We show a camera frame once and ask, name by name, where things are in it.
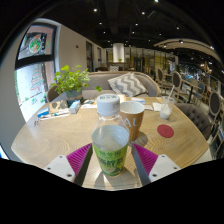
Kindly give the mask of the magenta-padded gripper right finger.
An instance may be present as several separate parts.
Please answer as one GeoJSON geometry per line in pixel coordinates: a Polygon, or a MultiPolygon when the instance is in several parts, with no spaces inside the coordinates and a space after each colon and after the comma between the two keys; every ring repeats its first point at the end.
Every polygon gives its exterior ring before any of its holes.
{"type": "Polygon", "coordinates": [[[168,176],[180,169],[180,167],[167,155],[157,155],[135,143],[132,144],[131,153],[143,186],[168,176]]]}

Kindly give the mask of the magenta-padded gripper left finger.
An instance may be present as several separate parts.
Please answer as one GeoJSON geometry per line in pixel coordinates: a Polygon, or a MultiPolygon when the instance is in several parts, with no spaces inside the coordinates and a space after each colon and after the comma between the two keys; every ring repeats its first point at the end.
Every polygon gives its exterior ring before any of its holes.
{"type": "Polygon", "coordinates": [[[57,156],[44,170],[81,186],[84,182],[92,154],[92,144],[89,143],[67,156],[57,156]]]}

